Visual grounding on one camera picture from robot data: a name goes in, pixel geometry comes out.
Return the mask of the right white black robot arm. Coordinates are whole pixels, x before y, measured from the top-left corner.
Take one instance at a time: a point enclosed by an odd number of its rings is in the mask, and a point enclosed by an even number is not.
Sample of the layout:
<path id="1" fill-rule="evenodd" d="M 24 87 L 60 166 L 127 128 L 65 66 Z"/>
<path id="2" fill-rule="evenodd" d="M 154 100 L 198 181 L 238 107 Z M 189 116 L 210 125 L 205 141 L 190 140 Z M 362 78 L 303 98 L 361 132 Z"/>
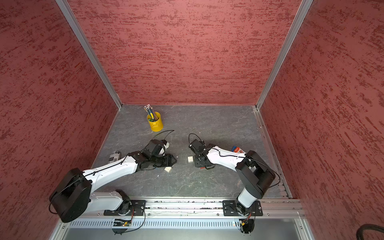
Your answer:
<path id="1" fill-rule="evenodd" d="M 262 199 L 273 187 L 276 172 L 255 152 L 235 153 L 218 146 L 206 146 L 196 141 L 189 145 L 194 155 L 195 166 L 212 169 L 217 165 L 236 172 L 244 189 L 236 199 L 236 208 L 241 215 L 247 215 L 253 203 Z"/>

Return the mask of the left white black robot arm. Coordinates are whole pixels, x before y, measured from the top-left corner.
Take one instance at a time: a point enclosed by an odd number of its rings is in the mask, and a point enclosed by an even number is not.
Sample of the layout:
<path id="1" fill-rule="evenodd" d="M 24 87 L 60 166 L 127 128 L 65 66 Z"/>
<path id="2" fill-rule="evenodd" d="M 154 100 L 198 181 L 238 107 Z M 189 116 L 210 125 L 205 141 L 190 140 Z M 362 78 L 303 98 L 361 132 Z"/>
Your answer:
<path id="1" fill-rule="evenodd" d="M 49 211 L 56 213 L 64 223 L 72 222 L 85 213 L 100 211 L 106 216 L 132 216 L 135 207 L 124 191 L 102 193 L 98 189 L 140 171 L 141 165 L 166 168 L 172 167 L 176 162 L 177 159 L 171 154 L 147 158 L 142 152 L 136 151 L 99 168 L 85 171 L 72 169 L 51 194 Z"/>

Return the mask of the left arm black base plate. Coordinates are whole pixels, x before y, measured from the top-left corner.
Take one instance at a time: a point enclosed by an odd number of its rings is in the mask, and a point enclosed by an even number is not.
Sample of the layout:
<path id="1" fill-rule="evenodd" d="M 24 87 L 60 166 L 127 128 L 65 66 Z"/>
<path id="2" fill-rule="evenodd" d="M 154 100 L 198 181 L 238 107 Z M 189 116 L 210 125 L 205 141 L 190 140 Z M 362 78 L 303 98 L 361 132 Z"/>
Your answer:
<path id="1" fill-rule="evenodd" d="M 123 200 L 116 210 L 105 210 L 104 216 L 134 217 L 143 216 L 146 206 L 145 200 Z"/>

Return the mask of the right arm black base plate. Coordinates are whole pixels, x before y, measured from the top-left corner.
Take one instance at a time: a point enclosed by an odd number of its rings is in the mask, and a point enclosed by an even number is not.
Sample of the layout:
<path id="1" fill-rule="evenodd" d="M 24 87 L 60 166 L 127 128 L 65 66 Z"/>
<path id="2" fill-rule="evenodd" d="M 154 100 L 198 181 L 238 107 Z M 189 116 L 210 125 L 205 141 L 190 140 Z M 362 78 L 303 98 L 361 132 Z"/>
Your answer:
<path id="1" fill-rule="evenodd" d="M 263 210 L 260 201 L 254 201 L 250 207 L 244 207 L 239 201 L 225 200 L 223 204 L 224 216 L 261 217 Z"/>

